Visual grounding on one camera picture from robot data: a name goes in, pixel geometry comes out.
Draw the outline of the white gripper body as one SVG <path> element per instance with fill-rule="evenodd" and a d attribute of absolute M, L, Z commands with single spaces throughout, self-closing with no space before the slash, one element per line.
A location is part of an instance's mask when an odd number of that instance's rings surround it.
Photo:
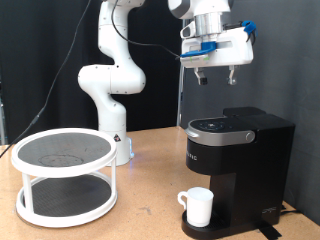
<path fill-rule="evenodd" d="M 186 68 L 250 64 L 253 60 L 255 24 L 243 21 L 194 20 L 180 31 L 181 64 Z"/>

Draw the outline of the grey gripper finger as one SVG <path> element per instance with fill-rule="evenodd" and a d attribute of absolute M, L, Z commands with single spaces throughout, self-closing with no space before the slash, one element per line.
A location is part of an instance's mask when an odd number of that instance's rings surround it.
<path fill-rule="evenodd" d="M 235 85 L 237 83 L 237 73 L 239 69 L 240 67 L 237 65 L 233 65 L 229 67 L 229 76 L 227 79 L 229 85 Z"/>
<path fill-rule="evenodd" d="M 208 83 L 207 77 L 204 75 L 202 68 L 195 68 L 194 74 L 197 77 L 199 85 L 206 85 Z"/>

